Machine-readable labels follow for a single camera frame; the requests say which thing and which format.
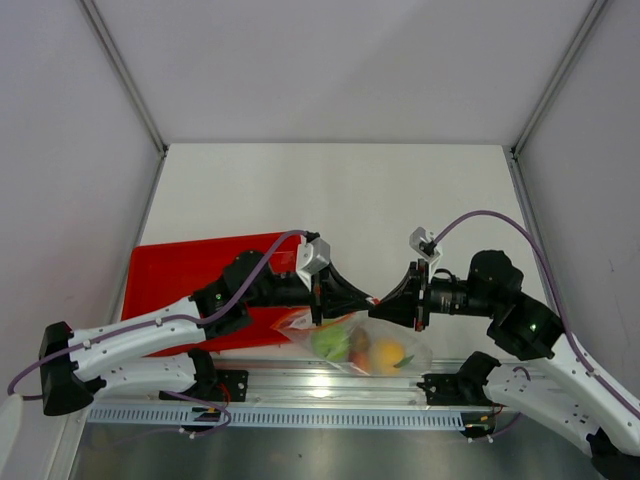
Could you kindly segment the green apple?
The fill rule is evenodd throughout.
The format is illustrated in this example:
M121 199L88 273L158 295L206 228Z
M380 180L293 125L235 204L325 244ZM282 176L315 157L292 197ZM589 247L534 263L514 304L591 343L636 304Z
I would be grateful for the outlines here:
M342 324L314 331L310 337L314 354L329 362L343 362L350 350L349 331Z

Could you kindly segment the clear zip bag orange zipper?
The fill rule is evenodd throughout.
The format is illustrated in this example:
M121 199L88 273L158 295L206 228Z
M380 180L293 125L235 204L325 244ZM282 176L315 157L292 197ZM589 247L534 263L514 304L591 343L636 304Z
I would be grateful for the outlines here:
M433 352L409 330L350 313L317 326L308 309L296 309L272 325L292 343L335 368L358 376L421 376Z

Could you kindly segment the brown kiwi fruit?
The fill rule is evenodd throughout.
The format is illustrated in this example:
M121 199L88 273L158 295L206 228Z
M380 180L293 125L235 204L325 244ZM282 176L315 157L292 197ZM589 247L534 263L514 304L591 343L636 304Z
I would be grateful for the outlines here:
M356 327L350 335L350 347L352 351L366 352L370 347L370 336L362 327Z

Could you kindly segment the orange peach with leaf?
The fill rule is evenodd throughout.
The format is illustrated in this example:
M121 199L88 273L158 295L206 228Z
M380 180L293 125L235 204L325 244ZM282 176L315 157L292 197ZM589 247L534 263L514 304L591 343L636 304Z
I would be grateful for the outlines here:
M376 375L394 375L405 358L404 346L392 339L378 339L369 348L372 372Z

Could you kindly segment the small orange peach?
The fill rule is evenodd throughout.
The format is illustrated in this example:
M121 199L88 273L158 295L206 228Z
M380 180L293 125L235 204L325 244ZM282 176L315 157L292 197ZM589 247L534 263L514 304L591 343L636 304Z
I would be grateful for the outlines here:
M371 362L366 352L351 351L349 362L358 372L363 374L369 374L372 371Z

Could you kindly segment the red plastic tray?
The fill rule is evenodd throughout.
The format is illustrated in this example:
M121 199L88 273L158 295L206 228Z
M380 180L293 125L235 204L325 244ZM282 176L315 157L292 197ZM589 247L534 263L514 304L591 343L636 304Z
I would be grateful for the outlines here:
M240 253L264 252L279 236L275 232L135 248L130 258L121 319L158 310L192 294L216 280ZM272 326L290 312L287 308L252 308L251 325L197 347L220 353L287 344L289 340Z

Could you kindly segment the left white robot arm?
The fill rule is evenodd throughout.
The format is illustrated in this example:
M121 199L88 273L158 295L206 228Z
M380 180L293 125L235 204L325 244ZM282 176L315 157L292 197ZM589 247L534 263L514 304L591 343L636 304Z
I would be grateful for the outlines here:
M43 412L62 416L92 403L107 388L106 373L124 361L235 333L252 322L252 308L309 309L316 324L374 305L333 263L303 254L296 270L276 273L264 253L248 250L220 277L191 295L122 325L74 330L46 327L39 350Z

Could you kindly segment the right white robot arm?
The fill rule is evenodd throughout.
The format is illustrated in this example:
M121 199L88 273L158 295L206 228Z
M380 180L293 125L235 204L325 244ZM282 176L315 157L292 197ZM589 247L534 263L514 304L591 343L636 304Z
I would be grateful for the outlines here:
M556 313L523 293L523 279L502 251L475 254L464 280L429 279L419 260L369 315L417 331L431 314L488 318L488 337L521 366L474 352L454 374L424 375L428 404L504 405L572 443L602 477L638 478L639 420L625 407L638 399L597 380L600 369L581 362L584 349Z

